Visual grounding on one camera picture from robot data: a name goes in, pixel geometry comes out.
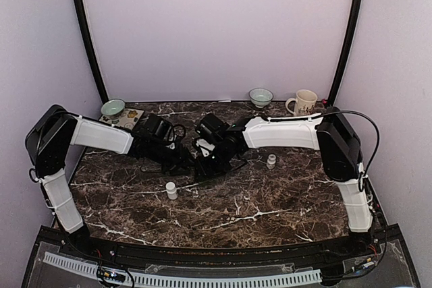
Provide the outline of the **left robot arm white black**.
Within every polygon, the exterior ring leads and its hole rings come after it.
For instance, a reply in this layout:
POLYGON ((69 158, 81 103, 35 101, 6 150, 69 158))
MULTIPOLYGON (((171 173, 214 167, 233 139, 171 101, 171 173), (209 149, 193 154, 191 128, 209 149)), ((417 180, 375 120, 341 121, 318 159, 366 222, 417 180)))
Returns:
POLYGON ((65 175, 65 160, 73 146, 107 150, 135 159, 149 159, 166 175, 188 175, 194 157, 182 144, 186 128, 150 114, 144 125, 127 129, 51 106, 29 131, 25 147, 32 168, 30 179, 39 184, 61 228, 73 234, 68 245, 81 258, 95 253, 95 243, 80 231, 86 225, 76 207, 65 175))

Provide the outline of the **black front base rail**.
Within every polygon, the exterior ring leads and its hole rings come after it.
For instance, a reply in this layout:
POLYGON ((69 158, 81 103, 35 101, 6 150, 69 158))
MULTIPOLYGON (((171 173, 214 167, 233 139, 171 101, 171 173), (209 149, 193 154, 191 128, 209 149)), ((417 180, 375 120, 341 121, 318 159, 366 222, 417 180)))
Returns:
POLYGON ((341 262, 355 256, 347 237, 263 248, 166 248, 122 243, 86 236, 77 242, 86 252, 118 264, 141 267, 144 264, 177 266, 235 266, 299 261, 301 264, 341 262))

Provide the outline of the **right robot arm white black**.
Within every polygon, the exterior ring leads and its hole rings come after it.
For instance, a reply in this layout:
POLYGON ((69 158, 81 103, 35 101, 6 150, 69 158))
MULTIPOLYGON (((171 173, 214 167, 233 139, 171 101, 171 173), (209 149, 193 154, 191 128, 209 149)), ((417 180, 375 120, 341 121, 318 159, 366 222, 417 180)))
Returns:
POLYGON ((232 170, 230 161, 249 149, 266 147, 318 150, 326 176, 336 182, 348 214, 353 236, 344 243, 351 257, 360 256, 371 244, 367 233, 373 224, 372 199, 366 189, 370 164, 363 162, 358 134, 346 116, 349 111, 330 107, 324 113, 300 117, 247 117, 228 124, 214 114, 196 126, 194 145, 199 154, 195 178, 204 181, 232 170))

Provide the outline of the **right black frame post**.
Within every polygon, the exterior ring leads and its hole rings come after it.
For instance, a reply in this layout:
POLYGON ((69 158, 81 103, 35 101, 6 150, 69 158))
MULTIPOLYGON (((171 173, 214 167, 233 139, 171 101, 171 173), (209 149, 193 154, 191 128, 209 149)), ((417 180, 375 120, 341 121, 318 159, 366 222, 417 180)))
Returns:
POLYGON ((350 6, 350 13, 348 16, 348 22, 346 26, 346 32, 344 35, 344 40, 342 43, 342 48, 340 52, 340 57, 338 59, 337 67, 335 69, 335 74, 333 77, 333 82, 327 99, 325 100, 325 105, 327 107, 333 106, 338 96, 340 86, 342 85, 342 80, 345 74, 346 66, 348 63, 348 58, 352 48, 352 43, 354 40, 354 35, 356 32, 356 26, 358 22, 358 17, 360 13, 360 6, 362 0, 352 0, 350 6))

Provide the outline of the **cream ceramic mug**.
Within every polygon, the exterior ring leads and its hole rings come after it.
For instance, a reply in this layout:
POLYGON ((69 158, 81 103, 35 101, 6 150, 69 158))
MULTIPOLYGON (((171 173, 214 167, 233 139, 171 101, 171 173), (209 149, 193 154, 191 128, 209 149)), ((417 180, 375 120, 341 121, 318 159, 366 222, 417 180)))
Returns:
POLYGON ((289 98, 285 102, 287 111, 293 116, 310 115, 315 108, 318 96, 311 90, 298 90, 294 98, 289 98))

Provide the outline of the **pale green bowl left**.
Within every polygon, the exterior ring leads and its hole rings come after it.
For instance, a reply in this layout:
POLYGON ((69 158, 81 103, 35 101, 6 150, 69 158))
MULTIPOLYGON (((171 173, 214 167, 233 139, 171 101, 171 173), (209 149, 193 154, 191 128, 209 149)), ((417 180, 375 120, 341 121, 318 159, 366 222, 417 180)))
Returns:
POLYGON ((116 98, 103 104, 101 107, 101 114, 108 119, 116 119, 122 114, 125 108, 125 102, 116 98))

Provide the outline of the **left black frame post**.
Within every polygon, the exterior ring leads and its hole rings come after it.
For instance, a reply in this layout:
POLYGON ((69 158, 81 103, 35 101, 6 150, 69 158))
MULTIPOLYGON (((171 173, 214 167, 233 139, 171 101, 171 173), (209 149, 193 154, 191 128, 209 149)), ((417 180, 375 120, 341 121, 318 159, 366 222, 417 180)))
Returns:
POLYGON ((95 48, 92 41, 92 36, 90 35, 90 28, 88 25, 88 20, 86 16, 86 10, 84 7, 84 0, 73 0, 74 7, 76 11, 76 17, 78 20, 78 25, 81 33, 82 42, 90 66, 90 71, 92 73, 92 78, 97 87, 97 92, 102 103, 106 103, 109 100, 107 94, 107 89, 105 87, 101 69, 97 61, 97 56, 95 48))

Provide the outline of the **patterned coaster under bowl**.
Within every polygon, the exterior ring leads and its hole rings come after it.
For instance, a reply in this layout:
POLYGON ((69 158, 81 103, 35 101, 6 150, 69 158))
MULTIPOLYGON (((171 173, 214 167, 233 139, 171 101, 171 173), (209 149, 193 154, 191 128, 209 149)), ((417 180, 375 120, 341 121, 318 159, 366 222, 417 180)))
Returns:
POLYGON ((107 116, 102 115, 99 121, 109 125, 114 125, 115 127, 133 130, 144 112, 145 110, 140 109, 124 109, 121 112, 121 115, 115 119, 110 119, 107 116))

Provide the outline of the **white pill bottle front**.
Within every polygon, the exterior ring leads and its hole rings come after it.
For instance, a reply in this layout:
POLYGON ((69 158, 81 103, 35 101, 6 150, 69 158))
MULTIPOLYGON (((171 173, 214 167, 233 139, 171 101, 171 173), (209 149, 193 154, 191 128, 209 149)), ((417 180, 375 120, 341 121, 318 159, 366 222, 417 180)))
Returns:
POLYGON ((178 191, 177 191, 177 187, 176 187, 174 182, 170 181, 170 182, 166 183, 165 190, 167 193, 167 197, 170 200, 176 200, 178 198, 178 191))

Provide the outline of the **pale green bowl right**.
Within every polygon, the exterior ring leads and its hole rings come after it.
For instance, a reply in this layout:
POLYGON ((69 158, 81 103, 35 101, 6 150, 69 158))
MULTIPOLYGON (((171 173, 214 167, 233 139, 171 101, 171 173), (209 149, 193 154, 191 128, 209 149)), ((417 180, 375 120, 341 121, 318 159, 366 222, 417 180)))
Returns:
POLYGON ((273 100, 273 93, 265 88, 254 88, 248 93, 251 103, 257 108, 266 107, 273 100))

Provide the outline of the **black frame post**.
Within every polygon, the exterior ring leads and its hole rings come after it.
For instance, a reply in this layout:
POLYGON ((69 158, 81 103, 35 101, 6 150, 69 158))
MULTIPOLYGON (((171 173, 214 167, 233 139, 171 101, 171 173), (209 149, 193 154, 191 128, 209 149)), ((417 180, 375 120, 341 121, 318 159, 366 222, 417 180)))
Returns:
POLYGON ((348 22, 346 26, 346 32, 344 35, 344 40, 342 43, 342 48, 340 52, 340 57, 338 59, 337 67, 335 69, 335 74, 333 77, 333 82, 327 99, 325 100, 325 105, 327 107, 333 106, 338 96, 340 86, 342 85, 342 80, 345 74, 346 66, 348 63, 348 58, 352 48, 352 43, 354 40, 354 35, 356 32, 356 26, 358 22, 358 17, 360 13, 360 6, 362 0, 352 0, 350 6, 350 13, 348 16, 348 22))
POLYGON ((88 25, 88 20, 86 16, 86 10, 84 7, 84 0, 73 0, 74 7, 76 11, 76 17, 78 20, 78 25, 81 33, 82 42, 90 66, 90 71, 92 73, 92 78, 97 87, 97 92, 102 103, 106 103, 109 100, 107 94, 107 89, 105 87, 101 69, 97 61, 97 56, 95 48, 92 41, 92 36, 90 35, 90 28, 88 25))

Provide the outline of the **pale green bowl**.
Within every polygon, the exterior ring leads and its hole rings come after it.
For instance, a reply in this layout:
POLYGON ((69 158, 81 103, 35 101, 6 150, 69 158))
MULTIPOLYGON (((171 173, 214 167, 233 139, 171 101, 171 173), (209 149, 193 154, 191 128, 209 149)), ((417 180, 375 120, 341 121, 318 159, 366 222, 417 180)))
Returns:
POLYGON ((257 108, 266 107, 273 100, 273 93, 265 88, 254 88, 248 93, 251 103, 257 108))
POLYGON ((125 108, 125 102, 116 98, 103 104, 101 107, 101 114, 108 119, 116 119, 122 114, 125 108))

